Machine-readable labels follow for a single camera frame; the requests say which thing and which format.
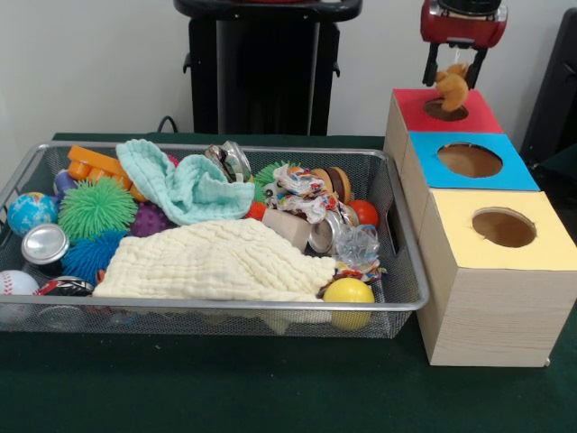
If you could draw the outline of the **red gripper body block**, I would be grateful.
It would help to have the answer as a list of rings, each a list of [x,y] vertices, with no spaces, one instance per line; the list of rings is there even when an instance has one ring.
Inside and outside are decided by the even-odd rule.
[[[427,42],[492,48],[507,23],[508,8],[501,1],[425,1],[420,31]]]

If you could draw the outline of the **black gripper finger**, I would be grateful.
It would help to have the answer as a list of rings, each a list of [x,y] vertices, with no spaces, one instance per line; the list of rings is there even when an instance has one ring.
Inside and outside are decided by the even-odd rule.
[[[429,43],[429,52],[426,60],[426,67],[422,79],[422,83],[427,87],[432,87],[436,82],[436,74],[438,71],[437,56],[440,44],[437,42]]]
[[[487,56],[488,50],[489,49],[485,47],[476,49],[474,60],[469,65],[466,73],[466,83],[469,89],[473,89],[476,86],[478,76],[481,72],[482,63]]]

